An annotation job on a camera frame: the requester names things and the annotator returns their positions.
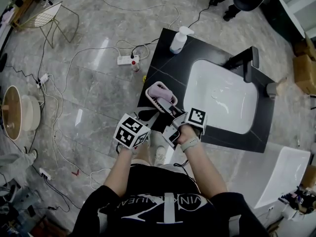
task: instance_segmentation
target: gray tile floor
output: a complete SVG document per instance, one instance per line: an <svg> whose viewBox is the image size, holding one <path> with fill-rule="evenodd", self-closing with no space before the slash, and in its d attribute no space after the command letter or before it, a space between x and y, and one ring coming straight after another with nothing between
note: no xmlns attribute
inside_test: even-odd
<svg viewBox="0 0 316 237"><path fill-rule="evenodd" d="M72 43L67 43L60 32L54 35L55 48L47 44L40 71L54 75L58 89L65 88L66 73L71 58L79 50L88 47L113 46L120 39L132 43L144 43L158 38L163 27L177 17L174 6L180 11L180 18L171 26L178 30L182 25L189 25L198 17L198 12L208 6L209 0L107 0L124 8L141 9L157 4L166 6L155 7L140 12L120 10L106 5L101 0L54 0L63 1L63 5L74 10L80 16L79 30ZM217 46L231 54L238 54L254 45L259 49L260 70L273 80L278 81L288 77L286 93L277 97L273 124L269 141L285 146L297 147L300 140L302 149L308 150L314 141L315 113L309 110L311 105L308 96L304 95L293 83L292 48L268 24L262 12L256 9L248 13L240 13L237 18L225 22L222 16L232 1L225 1L217 7L211 7L202 13L200 21L192 26L198 39ZM57 19L68 36L74 33L75 16L61 8ZM37 74L43 50L44 37L40 30L29 29L14 31L5 48L8 53L7 65L23 70L26 74ZM116 64L117 52L114 49L87 50L77 55L72 63L67 88L63 93L63 112L54 126L56 142L60 152L69 161L75 163L85 173L96 171L104 167L111 168L116 153L112 143L112 135L118 120L124 113L134 110L142 89L142 76L147 73L149 63L155 50L155 45L149 45L150 55L141 61L141 71L135 74L129 67L119 67ZM121 54L130 53L130 49L121 49ZM141 57L146 55L144 48L137 51ZM0 74L1 96L10 85L15 85L21 94L34 95L40 98L38 90L31 77L24 78L12 69L6 68ZM47 84L48 92L57 97L61 105L61 98L54 92L52 83ZM82 112L80 122L76 119ZM46 97L46 106L42 113L41 124L34 142L39 156L34 166L44 167L55 176L57 165L52 150L52 126L56 114L56 100ZM33 139L33 132L22 132L17 145L29 147ZM2 154L17 152L14 145L0 135ZM89 176L81 173L78 177L71 172L76 168L63 160L54 147L59 166L57 179L52 184L78 206L82 206L90 188ZM238 170L244 151L230 148L205 145L205 149L224 180L232 181ZM175 160L184 161L183 155L177 155ZM109 170L94 174L94 179L102 183ZM61 205L66 209L62 198L50 190L37 176L32 168L26 175L19 177L22 185L38 190L45 206ZM79 210L70 205L71 211L61 210L48 212L63 227L71 230L76 221Z"/></svg>

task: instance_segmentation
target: chair leg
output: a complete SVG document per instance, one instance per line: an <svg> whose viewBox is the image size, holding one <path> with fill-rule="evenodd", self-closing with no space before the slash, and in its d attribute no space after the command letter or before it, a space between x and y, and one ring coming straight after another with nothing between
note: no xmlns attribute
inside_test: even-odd
<svg viewBox="0 0 316 237"><path fill-rule="evenodd" d="M51 48L53 48L54 49L54 44L53 44L53 42L52 43L50 43L49 42L49 40L48 40L48 34L47 34L47 36L45 35L45 33L44 33L44 31L43 31L43 29L40 27L40 30L41 30L41 32L43 33L43 35L45 36L45 39L47 40L47 42L48 42L48 44L50 45L50 47Z"/></svg>
<svg viewBox="0 0 316 237"><path fill-rule="evenodd" d="M78 18L77 26L76 26L76 29L75 29L75 33L74 33L73 37L71 38L71 40L68 40L67 37L65 36L65 34L63 33L63 31L59 28L59 26L57 26L57 27L59 28L59 30L61 31L61 33L62 33L62 34L64 35L64 37L66 38L66 40L70 43L70 42L72 42L73 39L75 38L76 33L77 33L77 30L78 30L78 27L79 27L79 15L78 15L77 13L75 13L74 11L68 9L68 8L65 7L65 6L63 6L63 5L61 5L61 6L62 6L63 8L65 8L66 10L68 10L68 11L72 12L73 14L75 14L75 15L77 16L77 18Z"/></svg>

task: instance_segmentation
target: sink basin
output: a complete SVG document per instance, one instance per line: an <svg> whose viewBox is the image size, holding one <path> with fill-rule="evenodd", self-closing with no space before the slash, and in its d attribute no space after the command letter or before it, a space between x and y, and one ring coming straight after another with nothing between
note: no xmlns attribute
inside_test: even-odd
<svg viewBox="0 0 316 237"><path fill-rule="evenodd" d="M256 113L258 91L253 83L206 60L193 63L183 107L207 112L207 125L245 134Z"/></svg>

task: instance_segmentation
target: small bottle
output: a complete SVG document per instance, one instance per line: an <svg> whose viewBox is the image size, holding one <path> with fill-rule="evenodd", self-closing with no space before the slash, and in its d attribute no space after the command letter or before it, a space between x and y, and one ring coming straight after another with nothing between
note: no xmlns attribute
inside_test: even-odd
<svg viewBox="0 0 316 237"><path fill-rule="evenodd" d="M186 26L181 26L179 32L176 33L176 35L174 36L174 39L170 46L170 51L174 54L180 53L188 39L187 35L189 34L194 34L194 31Z"/></svg>
<svg viewBox="0 0 316 237"><path fill-rule="evenodd" d="M132 69L133 69L134 72L136 72L136 73L139 71L138 63L136 63L135 61L132 61Z"/></svg>

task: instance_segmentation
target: white bottle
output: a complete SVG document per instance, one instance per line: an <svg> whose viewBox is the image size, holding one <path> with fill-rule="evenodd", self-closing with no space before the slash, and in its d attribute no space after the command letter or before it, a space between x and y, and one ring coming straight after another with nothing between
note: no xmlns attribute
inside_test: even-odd
<svg viewBox="0 0 316 237"><path fill-rule="evenodd" d="M187 35L189 34L194 34L194 31L189 29L186 26L181 26L179 29L179 32L176 33L171 46L170 46L170 51L173 52L174 54L180 53L182 48L184 47L184 44L186 43L188 37Z"/></svg>

